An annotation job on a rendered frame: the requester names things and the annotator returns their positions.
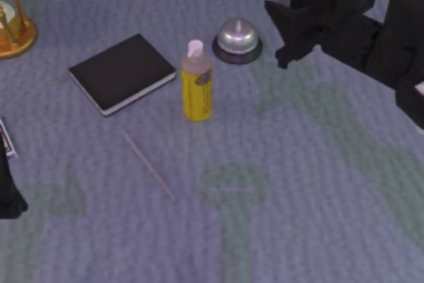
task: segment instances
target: notebook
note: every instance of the notebook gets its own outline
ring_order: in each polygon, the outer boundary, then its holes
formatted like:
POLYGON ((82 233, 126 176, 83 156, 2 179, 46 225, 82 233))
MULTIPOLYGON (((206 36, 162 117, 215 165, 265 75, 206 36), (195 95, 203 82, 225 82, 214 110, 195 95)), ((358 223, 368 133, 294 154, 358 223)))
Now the notebook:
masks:
POLYGON ((176 77, 176 69, 141 35, 69 69, 71 78, 104 116, 176 77))

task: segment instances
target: pencil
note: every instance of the pencil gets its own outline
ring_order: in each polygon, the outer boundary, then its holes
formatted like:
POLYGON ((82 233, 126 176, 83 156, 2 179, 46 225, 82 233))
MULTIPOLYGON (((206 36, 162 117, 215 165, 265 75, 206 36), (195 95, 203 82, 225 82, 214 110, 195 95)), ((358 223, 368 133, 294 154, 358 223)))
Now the pencil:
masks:
POLYGON ((152 163, 147 159, 146 155, 144 155, 143 151, 136 145, 136 143, 133 141, 130 136, 124 132, 124 137, 127 140, 127 142, 130 144, 131 148, 134 150, 138 158, 142 161, 142 163, 147 167, 149 172, 153 175, 154 179, 161 185, 161 187, 164 189, 166 194, 171 198, 172 201, 176 200, 175 195, 172 193, 171 188, 169 185, 165 182, 165 180, 159 175, 159 173, 156 171, 156 169, 153 167, 152 163))

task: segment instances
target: bottle cap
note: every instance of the bottle cap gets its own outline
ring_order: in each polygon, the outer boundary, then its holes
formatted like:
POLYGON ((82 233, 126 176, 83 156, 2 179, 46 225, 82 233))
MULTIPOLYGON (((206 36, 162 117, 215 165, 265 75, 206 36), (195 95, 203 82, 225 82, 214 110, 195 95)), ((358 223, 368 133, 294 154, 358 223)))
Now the bottle cap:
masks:
POLYGON ((192 40, 188 44, 188 58, 198 58, 203 55, 203 42, 200 40, 192 40))

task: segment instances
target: black object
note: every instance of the black object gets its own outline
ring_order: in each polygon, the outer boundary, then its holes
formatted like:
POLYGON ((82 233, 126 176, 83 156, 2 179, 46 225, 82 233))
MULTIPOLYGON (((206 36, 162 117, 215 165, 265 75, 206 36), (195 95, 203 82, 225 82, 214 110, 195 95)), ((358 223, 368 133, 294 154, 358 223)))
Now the black object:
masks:
POLYGON ((424 97, 414 86, 424 81, 424 0, 390 0, 384 23, 364 16, 375 0, 291 0, 265 8, 285 46, 279 67, 323 52, 396 91, 396 103, 424 129, 424 97))
POLYGON ((112 46, 69 71, 105 116, 176 76, 176 69, 141 34, 112 46))
POLYGON ((17 219, 26 210, 28 203, 13 181, 6 148, 0 138, 0 219, 17 219))
POLYGON ((263 45, 260 39, 258 39, 258 45, 256 46, 256 48, 246 54, 231 54, 224 51, 218 45, 218 36, 215 37, 212 43, 213 53, 217 56, 218 59, 228 64, 241 65, 241 64, 251 63, 255 61, 257 58, 259 58, 260 54, 262 53, 262 49, 263 49, 263 45))

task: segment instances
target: brass lamp base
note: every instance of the brass lamp base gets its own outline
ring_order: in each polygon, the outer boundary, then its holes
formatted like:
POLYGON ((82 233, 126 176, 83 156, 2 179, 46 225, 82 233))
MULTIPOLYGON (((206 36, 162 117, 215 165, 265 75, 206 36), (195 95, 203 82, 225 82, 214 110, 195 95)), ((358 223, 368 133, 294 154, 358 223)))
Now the brass lamp base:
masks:
POLYGON ((16 44, 9 42, 0 43, 0 59, 8 59, 18 56, 31 48, 38 36, 36 25, 27 18, 27 24, 22 26, 19 37, 16 38, 16 44))

